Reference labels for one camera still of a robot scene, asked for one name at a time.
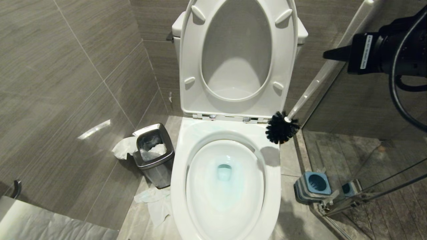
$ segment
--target toilet tank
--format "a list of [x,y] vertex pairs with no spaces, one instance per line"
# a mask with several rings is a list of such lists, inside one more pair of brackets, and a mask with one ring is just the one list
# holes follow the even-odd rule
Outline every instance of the toilet tank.
[[[180,50],[180,42],[181,42],[181,32],[182,32],[182,24],[184,22],[185,12],[182,12],[179,17],[172,24],[172,35],[173,35],[173,44],[175,45],[176,57],[179,63],[179,50]],[[298,57],[302,45],[305,43],[305,39],[308,37],[308,32],[302,24],[301,20],[298,18],[298,45],[296,48],[296,58]]]

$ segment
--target white toilet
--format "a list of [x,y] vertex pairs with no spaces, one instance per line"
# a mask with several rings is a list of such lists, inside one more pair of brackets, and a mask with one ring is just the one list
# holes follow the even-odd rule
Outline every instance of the white toilet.
[[173,32],[184,112],[171,180],[178,231],[183,240],[267,240],[281,174],[265,127],[284,107],[308,35],[295,3],[192,0]]

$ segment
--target toilet brush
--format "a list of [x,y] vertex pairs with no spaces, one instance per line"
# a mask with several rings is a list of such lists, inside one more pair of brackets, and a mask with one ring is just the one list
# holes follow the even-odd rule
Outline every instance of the toilet brush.
[[[382,0],[364,0],[362,5],[359,7],[355,16],[347,27],[341,41],[338,43],[338,47],[347,46],[353,36],[362,31],[366,24],[371,20],[372,16],[379,9]],[[289,141],[300,129],[297,119],[292,119],[297,111],[306,103],[307,99],[319,88],[320,84],[330,75],[332,70],[338,65],[338,61],[327,60],[322,66],[320,71],[314,77],[304,94],[300,97],[298,102],[292,108],[291,112],[286,116],[283,111],[276,112],[275,115],[268,121],[267,126],[267,138],[270,142],[275,144],[282,144]]]

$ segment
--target black brush head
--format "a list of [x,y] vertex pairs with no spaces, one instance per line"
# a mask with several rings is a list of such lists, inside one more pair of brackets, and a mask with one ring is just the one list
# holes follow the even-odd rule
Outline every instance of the black brush head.
[[268,121],[267,138],[275,144],[282,144],[289,141],[298,132],[300,125],[297,119],[292,119],[290,123],[285,121],[286,113],[276,112]]

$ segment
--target trash can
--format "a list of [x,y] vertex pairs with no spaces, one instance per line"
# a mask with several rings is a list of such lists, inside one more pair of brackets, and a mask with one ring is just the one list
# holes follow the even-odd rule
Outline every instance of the trash can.
[[[138,152],[134,153],[136,165],[158,189],[170,186],[175,150],[163,124],[157,123],[138,130]],[[165,153],[150,159],[146,154],[158,144],[164,144]]]

